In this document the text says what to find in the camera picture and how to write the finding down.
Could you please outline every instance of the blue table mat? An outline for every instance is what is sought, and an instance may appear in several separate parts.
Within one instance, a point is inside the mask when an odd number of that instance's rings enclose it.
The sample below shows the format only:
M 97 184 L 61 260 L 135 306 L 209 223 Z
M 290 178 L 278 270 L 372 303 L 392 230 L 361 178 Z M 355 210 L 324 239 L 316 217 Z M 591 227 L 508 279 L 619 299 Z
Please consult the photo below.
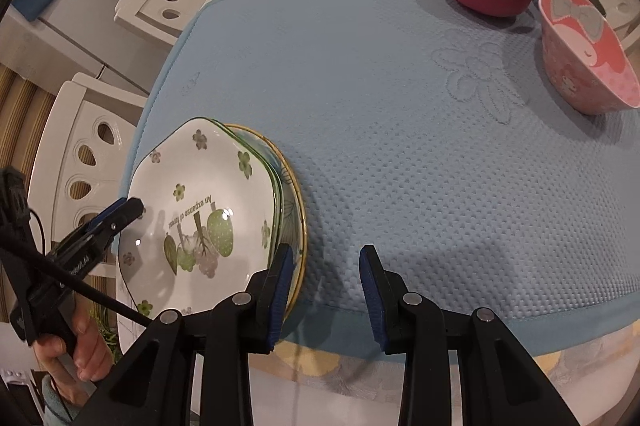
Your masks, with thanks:
M 308 215 L 287 339 L 373 358 L 358 252 L 442 308 L 492 308 L 532 355 L 640 317 L 635 111 L 548 82 L 538 13 L 454 0 L 215 0 L 174 46 L 124 174 L 193 117 L 283 151 Z

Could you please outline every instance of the white plate with green flowers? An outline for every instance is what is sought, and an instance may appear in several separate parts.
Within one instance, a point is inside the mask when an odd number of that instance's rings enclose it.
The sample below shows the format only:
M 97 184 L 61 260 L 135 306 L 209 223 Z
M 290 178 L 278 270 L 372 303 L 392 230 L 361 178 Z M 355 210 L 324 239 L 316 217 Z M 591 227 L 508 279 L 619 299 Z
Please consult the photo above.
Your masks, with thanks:
M 282 184 L 221 123 L 192 119 L 178 128 L 140 162 L 129 197 L 145 211 L 121 233 L 118 264 L 142 314 L 212 309 L 268 267 Z
M 259 153 L 277 172 L 282 183 L 282 223 L 278 243 L 288 243 L 291 246 L 296 265 L 287 301 L 288 315 L 298 298 L 305 275 L 307 235 L 302 189 L 285 156 L 267 137 L 238 124 L 226 124 L 226 127 Z

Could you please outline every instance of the metal screw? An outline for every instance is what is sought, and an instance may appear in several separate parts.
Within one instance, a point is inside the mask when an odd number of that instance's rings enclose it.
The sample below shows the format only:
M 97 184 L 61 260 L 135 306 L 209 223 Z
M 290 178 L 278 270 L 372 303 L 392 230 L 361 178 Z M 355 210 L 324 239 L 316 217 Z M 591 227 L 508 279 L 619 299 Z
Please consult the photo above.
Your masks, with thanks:
M 402 301 L 407 305 L 419 305 L 422 302 L 422 296 L 415 292 L 407 292 L 402 296 Z
M 239 292 L 238 294 L 234 294 L 234 297 L 231 298 L 231 301 L 236 305 L 246 305 L 251 301 L 251 294 L 248 292 Z
M 478 316 L 478 319 L 480 321 L 489 322 L 494 320 L 495 314 L 491 309 L 485 309 L 483 307 L 482 309 L 478 309 L 476 311 L 476 316 Z
M 165 325 L 169 325 L 178 319 L 178 313 L 176 311 L 164 311 L 160 314 L 160 321 Z

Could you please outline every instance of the green plant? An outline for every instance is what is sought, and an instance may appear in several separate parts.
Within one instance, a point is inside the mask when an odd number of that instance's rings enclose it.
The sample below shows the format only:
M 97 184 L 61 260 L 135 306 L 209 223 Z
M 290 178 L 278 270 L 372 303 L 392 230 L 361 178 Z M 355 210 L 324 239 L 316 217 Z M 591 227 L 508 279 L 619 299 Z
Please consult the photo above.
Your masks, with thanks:
M 104 342 L 113 354 L 113 361 L 118 362 L 122 358 L 122 351 L 120 349 L 120 341 L 118 340 L 118 333 L 116 330 L 109 326 L 109 316 L 107 309 L 102 306 L 94 305 L 94 308 L 90 311 L 91 316 L 95 319 L 98 325 L 98 331 L 104 338 Z

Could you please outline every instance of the human hand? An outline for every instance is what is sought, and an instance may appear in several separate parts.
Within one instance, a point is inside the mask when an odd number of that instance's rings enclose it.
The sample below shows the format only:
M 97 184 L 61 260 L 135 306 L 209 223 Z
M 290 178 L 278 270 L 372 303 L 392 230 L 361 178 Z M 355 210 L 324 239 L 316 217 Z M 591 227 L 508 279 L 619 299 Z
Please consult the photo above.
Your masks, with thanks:
M 89 301 L 76 295 L 76 310 L 72 317 L 72 328 L 78 337 L 74 351 L 74 364 L 78 379 L 97 381 L 104 379 L 113 366 L 113 354 L 100 335 L 98 325 L 89 315 Z M 62 338 L 50 334 L 41 335 L 33 350 L 40 365 L 49 372 L 63 399 L 76 406 L 84 406 L 89 396 L 58 360 L 66 352 Z

